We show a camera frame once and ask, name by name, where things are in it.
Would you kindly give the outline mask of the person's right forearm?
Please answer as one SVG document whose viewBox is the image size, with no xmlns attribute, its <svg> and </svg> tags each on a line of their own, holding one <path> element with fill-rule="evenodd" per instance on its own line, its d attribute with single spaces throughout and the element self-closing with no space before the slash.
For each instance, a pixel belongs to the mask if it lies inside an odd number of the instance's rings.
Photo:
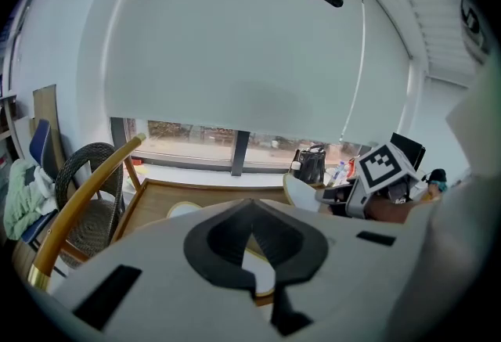
<svg viewBox="0 0 501 342">
<path fill-rule="evenodd" d="M 417 202 L 393 203 L 381 196 L 373 196 L 366 205 L 366 215 L 374 221 L 403 224 Z"/>
</svg>

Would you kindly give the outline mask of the white slipper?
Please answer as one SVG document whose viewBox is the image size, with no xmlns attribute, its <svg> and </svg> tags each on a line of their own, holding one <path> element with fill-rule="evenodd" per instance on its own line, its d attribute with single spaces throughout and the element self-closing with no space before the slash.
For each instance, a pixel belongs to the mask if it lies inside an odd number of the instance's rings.
<svg viewBox="0 0 501 342">
<path fill-rule="evenodd" d="M 322 204 L 315 198 L 317 190 L 291 174 L 283 176 L 283 190 L 291 206 L 319 213 Z"/>
</svg>

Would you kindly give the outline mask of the blue chair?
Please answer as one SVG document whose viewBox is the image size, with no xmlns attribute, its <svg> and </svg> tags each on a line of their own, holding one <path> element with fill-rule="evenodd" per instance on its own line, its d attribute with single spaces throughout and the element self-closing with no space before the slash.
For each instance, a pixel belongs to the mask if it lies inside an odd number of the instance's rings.
<svg viewBox="0 0 501 342">
<path fill-rule="evenodd" d="M 24 232 L 21 239 L 37 251 L 40 245 L 38 235 L 59 211 L 55 198 L 55 180 L 59 170 L 52 144 L 52 129 L 47 120 L 38 122 L 29 151 L 37 165 L 27 170 L 25 184 L 34 183 L 45 200 L 37 208 L 41 217 Z"/>
</svg>

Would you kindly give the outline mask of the dark window frame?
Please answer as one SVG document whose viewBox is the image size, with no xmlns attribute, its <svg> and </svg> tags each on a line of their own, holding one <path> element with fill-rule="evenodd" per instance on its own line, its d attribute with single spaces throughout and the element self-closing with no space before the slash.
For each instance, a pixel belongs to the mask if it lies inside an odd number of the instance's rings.
<svg viewBox="0 0 501 342">
<path fill-rule="evenodd" d="M 116 146 L 143 133 L 146 140 L 133 153 L 145 164 L 187 169 L 282 174 L 289 171 L 298 150 L 318 141 L 165 121 L 112 117 Z"/>
</svg>

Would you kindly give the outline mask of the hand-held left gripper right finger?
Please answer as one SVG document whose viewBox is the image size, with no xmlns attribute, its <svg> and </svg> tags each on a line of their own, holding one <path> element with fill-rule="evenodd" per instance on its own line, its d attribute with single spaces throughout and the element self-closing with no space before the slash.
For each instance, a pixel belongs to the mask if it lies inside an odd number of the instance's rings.
<svg viewBox="0 0 501 342">
<path fill-rule="evenodd" d="M 294 321 L 288 340 L 382 341 L 422 250 L 431 216 L 403 225 L 250 202 L 252 232 L 275 274 L 273 315 Z"/>
</svg>

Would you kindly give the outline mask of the white roller blind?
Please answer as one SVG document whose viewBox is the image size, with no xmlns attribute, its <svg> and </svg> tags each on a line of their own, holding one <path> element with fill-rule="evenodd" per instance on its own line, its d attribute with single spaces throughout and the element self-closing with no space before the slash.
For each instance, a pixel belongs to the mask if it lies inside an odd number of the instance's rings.
<svg viewBox="0 0 501 342">
<path fill-rule="evenodd" d="M 409 55 L 376 0 L 119 0 L 103 67 L 112 117 L 370 144 Z"/>
</svg>

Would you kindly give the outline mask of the wooden shoe rack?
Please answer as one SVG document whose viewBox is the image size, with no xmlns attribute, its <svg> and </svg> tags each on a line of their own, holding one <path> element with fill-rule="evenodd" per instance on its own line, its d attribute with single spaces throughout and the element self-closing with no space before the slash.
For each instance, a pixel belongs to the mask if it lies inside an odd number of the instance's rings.
<svg viewBox="0 0 501 342">
<path fill-rule="evenodd" d="M 194 203 L 196 206 L 207 207 L 229 200 L 253 198 L 275 200 L 289 204 L 283 186 L 194 185 L 150 178 L 140 181 L 132 163 L 131 155 L 134 148 L 140 146 L 145 139 L 145 135 L 138 135 L 116 150 L 70 197 L 63 209 L 63 213 L 59 213 L 52 223 L 39 251 L 36 253 L 27 276 L 30 285 L 40 290 L 47 289 L 52 269 L 60 252 L 70 255 L 81 263 L 89 259 L 70 248 L 70 245 L 66 242 L 66 237 L 72 223 L 79 215 L 79 210 L 85 205 L 85 199 L 90 190 L 105 181 L 118 165 L 125 168 L 130 175 L 135 194 L 122 214 L 110 244 L 153 221 L 169 218 L 173 211 L 185 203 Z"/>
</svg>

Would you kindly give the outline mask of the brown cardboard sheet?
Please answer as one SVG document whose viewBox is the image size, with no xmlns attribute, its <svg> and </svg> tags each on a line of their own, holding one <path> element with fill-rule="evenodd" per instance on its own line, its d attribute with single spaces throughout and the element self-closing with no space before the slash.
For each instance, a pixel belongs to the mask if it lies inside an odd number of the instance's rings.
<svg viewBox="0 0 501 342">
<path fill-rule="evenodd" d="M 67 161 L 63 148 L 63 134 L 59 129 L 56 104 L 56 86 L 33 91 L 34 132 L 29 152 L 35 162 L 55 179 Z"/>
</svg>

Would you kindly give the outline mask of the white cloth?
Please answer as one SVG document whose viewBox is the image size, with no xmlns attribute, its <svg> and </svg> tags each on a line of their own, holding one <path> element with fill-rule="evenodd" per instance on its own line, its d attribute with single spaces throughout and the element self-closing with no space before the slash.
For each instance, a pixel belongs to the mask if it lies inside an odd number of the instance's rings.
<svg viewBox="0 0 501 342">
<path fill-rule="evenodd" d="M 34 180 L 44 198 L 48 199 L 54 195 L 55 183 L 52 178 L 39 166 L 34 169 Z"/>
</svg>

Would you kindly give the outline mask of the white slatted blind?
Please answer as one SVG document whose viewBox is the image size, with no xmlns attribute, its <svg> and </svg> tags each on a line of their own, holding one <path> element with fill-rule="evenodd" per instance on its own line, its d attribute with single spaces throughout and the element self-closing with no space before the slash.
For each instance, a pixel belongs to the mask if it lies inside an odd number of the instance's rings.
<svg viewBox="0 0 501 342">
<path fill-rule="evenodd" d="M 460 30 L 460 0 L 408 0 L 420 28 L 428 76 L 468 88 L 475 67 Z"/>
</svg>

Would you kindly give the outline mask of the dark wicker chair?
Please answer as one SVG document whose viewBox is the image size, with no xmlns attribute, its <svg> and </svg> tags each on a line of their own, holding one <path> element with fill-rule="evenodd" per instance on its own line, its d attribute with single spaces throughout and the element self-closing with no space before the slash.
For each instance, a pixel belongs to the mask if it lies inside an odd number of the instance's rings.
<svg viewBox="0 0 501 342">
<path fill-rule="evenodd" d="M 95 173 L 115 152 L 111 144 L 94 142 L 81 147 L 67 159 L 56 177 L 55 197 L 60 213 L 70 200 L 69 185 L 78 171 L 89 166 Z M 123 167 L 118 165 L 105 181 L 90 190 L 67 234 L 70 248 L 91 258 L 110 245 L 125 211 L 123 179 Z"/>
</svg>

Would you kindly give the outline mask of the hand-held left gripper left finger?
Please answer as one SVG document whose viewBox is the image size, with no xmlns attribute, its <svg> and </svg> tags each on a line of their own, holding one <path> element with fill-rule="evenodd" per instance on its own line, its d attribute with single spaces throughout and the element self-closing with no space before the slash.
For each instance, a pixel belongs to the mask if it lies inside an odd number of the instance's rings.
<svg viewBox="0 0 501 342">
<path fill-rule="evenodd" d="M 58 322 L 72 340 L 86 342 L 280 342 L 247 291 L 211 285 L 185 258 L 188 231 L 232 205 L 155 221 L 97 254 L 54 292 L 62 307 Z M 97 330 L 74 311 L 119 265 L 141 273 Z"/>
</svg>

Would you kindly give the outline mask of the green cloth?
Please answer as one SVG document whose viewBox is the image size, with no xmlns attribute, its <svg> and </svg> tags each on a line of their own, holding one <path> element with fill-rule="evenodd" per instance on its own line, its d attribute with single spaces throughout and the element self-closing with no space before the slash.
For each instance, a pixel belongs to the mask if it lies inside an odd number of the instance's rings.
<svg viewBox="0 0 501 342">
<path fill-rule="evenodd" d="M 3 216 L 3 225 L 8 239 L 19 240 L 24 232 L 41 217 L 37 208 L 43 204 L 45 198 L 34 183 L 25 184 L 27 170 L 34 166 L 36 165 L 26 160 L 18 159 L 10 168 Z"/>
</svg>

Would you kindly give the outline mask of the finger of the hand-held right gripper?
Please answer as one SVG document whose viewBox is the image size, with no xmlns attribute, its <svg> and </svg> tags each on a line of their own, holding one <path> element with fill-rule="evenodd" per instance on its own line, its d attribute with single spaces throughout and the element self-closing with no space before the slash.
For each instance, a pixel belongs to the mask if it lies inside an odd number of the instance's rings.
<svg viewBox="0 0 501 342">
<path fill-rule="evenodd" d="M 346 205 L 351 191 L 352 184 L 319 189 L 315 192 L 315 200 L 327 205 L 332 215 L 346 215 Z"/>
</svg>

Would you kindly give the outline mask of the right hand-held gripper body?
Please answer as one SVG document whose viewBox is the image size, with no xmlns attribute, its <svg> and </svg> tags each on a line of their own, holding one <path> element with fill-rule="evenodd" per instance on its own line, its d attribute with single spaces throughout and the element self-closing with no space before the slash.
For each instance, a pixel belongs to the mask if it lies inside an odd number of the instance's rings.
<svg viewBox="0 0 501 342">
<path fill-rule="evenodd" d="M 356 178 L 345 204 L 348 217 L 365 219 L 371 197 L 378 195 L 392 203 L 408 198 L 419 182 L 406 155 L 388 142 L 355 159 Z"/>
</svg>

